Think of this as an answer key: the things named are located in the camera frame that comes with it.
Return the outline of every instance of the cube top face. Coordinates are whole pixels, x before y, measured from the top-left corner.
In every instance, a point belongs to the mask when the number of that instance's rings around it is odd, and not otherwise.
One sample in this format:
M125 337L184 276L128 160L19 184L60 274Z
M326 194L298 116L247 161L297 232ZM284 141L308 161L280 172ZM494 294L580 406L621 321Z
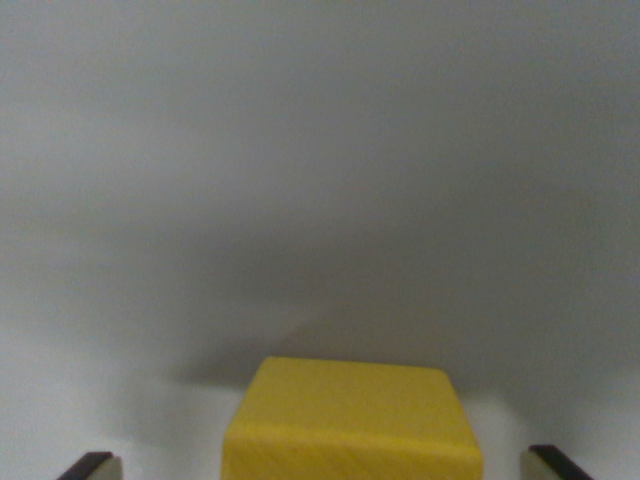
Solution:
M482 461L447 376L421 367L269 358L225 442L242 439L401 449Z

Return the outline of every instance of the black strip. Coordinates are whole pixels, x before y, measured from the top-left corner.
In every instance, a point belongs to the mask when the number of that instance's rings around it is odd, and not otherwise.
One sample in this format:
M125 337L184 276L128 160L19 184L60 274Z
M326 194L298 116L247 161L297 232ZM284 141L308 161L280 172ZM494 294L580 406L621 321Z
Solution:
M58 480L86 480L89 475L110 458L113 458L113 453L111 452L85 453L69 470L58 477Z
M529 451L540 457L562 480L593 480L555 445L532 445Z

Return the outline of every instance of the yellow block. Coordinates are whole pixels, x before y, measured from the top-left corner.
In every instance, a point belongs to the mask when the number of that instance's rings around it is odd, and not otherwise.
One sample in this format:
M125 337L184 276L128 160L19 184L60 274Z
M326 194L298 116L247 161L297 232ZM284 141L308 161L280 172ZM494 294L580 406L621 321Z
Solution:
M447 376L272 357L224 440L222 480L479 480L482 454Z

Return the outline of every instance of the yellow foam block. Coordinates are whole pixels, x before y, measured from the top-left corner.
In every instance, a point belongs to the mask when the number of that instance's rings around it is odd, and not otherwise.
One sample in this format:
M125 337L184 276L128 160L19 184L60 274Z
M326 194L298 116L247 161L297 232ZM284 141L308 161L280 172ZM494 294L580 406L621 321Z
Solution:
M447 376L272 357L225 434L222 480L479 480L482 454Z

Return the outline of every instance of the gray wall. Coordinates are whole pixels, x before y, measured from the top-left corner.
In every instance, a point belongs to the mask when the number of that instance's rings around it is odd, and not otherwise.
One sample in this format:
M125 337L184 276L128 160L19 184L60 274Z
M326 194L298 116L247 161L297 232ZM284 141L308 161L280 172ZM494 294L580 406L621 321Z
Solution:
M113 448L131 480L215 477L269 354L443 368L487 478L529 441L637 472L639 22L0 7L8 476Z

